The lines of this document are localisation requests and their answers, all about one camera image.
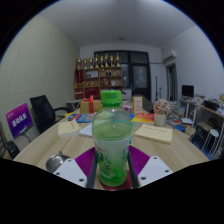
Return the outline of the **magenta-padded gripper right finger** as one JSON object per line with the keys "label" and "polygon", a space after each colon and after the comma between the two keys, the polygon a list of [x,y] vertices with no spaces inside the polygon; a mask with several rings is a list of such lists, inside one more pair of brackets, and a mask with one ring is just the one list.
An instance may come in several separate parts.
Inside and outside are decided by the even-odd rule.
{"label": "magenta-padded gripper right finger", "polygon": [[158,156],[148,156],[133,146],[129,146],[128,164],[134,188],[143,187],[173,173]]}

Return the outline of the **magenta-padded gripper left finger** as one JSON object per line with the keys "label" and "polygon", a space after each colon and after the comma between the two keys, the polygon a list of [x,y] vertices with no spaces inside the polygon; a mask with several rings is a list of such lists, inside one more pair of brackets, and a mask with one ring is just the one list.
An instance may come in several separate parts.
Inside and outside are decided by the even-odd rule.
{"label": "magenta-padded gripper left finger", "polygon": [[97,160],[92,147],[76,159],[66,159],[53,174],[84,188],[95,184]]}

